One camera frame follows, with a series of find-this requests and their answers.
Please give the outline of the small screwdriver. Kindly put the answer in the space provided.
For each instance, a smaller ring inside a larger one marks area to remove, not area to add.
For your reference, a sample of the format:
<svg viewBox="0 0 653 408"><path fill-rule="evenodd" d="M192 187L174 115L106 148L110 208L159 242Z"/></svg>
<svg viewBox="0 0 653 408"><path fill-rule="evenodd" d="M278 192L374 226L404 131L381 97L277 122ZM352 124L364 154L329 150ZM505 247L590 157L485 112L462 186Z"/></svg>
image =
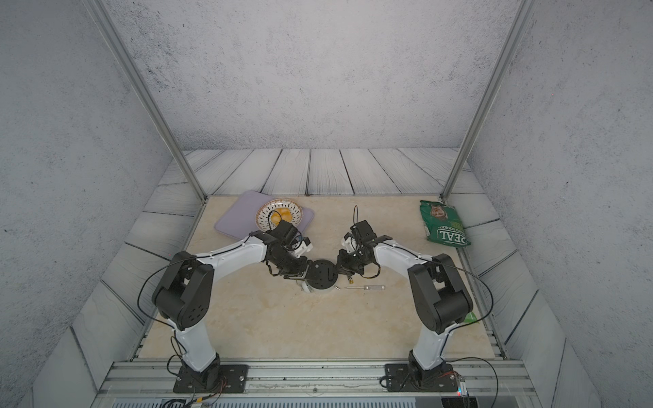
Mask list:
<svg viewBox="0 0 653 408"><path fill-rule="evenodd" d="M363 291L383 291L386 289L385 285L365 285L365 286L348 286L348 290L363 290Z"/></svg>

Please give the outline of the black round alarm clock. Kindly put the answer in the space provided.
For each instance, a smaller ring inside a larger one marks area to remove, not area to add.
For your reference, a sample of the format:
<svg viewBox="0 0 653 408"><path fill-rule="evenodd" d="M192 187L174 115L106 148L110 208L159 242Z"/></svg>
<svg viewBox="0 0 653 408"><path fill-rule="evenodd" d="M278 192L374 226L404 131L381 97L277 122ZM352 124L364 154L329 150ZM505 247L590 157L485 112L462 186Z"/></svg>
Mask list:
<svg viewBox="0 0 653 408"><path fill-rule="evenodd" d="M318 259L309 265L301 287L307 293L326 292L335 288L337 282L338 270L335 263L326 259Z"/></svg>

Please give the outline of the green packet behind right arm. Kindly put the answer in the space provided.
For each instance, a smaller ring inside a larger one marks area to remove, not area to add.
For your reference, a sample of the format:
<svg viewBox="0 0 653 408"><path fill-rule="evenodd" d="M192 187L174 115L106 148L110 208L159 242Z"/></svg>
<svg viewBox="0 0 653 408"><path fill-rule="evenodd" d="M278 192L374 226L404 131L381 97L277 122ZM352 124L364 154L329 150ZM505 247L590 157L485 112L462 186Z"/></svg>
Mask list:
<svg viewBox="0 0 653 408"><path fill-rule="evenodd" d="M474 312L469 312L467 316L465 316L464 324L474 324L476 321L478 321L476 314Z"/></svg>

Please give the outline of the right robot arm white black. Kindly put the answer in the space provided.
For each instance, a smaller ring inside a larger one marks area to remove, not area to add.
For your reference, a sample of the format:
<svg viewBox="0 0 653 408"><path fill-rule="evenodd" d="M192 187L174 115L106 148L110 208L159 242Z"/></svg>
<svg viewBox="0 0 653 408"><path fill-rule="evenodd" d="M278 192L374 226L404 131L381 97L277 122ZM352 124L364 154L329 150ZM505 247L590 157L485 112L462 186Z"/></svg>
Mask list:
<svg viewBox="0 0 653 408"><path fill-rule="evenodd" d="M343 272L355 274L367 265L376 265L408 279L422 323L409 362L420 372L443 367L448 339L454 330L464 326L465 318L474 309L472 297L451 257L441 254L427 258L403 248L389 236L364 242L348 233L342 247L337 266Z"/></svg>

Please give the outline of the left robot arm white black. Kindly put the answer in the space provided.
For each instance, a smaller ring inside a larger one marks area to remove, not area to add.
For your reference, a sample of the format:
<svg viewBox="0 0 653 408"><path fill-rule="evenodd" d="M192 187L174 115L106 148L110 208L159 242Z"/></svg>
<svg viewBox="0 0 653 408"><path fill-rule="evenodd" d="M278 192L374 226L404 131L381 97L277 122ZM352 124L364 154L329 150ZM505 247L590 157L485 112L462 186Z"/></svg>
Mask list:
<svg viewBox="0 0 653 408"><path fill-rule="evenodd" d="M235 244L208 253L186 251L173 256L154 290L151 302L173 328L181 360L195 373L204 373L219 361L206 325L214 286L250 265L276 267L280 276L304 277L311 262L311 240L297 234L286 239L271 231L255 231Z"/></svg>

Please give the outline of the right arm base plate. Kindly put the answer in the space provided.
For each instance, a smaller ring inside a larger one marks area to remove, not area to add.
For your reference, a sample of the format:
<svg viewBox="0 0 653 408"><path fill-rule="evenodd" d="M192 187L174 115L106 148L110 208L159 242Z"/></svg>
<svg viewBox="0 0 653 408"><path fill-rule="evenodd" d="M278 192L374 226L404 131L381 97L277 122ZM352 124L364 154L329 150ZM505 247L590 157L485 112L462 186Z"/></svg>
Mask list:
<svg viewBox="0 0 653 408"><path fill-rule="evenodd" d="M457 372L451 365L443 364L431 370L418 365L386 364L379 385L391 393L402 392L460 392Z"/></svg>

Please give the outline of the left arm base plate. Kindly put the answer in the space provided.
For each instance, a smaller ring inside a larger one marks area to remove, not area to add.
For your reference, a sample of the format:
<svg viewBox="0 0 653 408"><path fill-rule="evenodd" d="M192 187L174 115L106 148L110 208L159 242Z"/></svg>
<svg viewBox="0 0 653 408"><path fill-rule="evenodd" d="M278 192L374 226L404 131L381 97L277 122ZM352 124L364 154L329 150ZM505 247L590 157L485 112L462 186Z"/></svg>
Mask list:
<svg viewBox="0 0 653 408"><path fill-rule="evenodd" d="M210 365L195 372L183 364L173 386L175 394L242 394L245 390L248 365Z"/></svg>

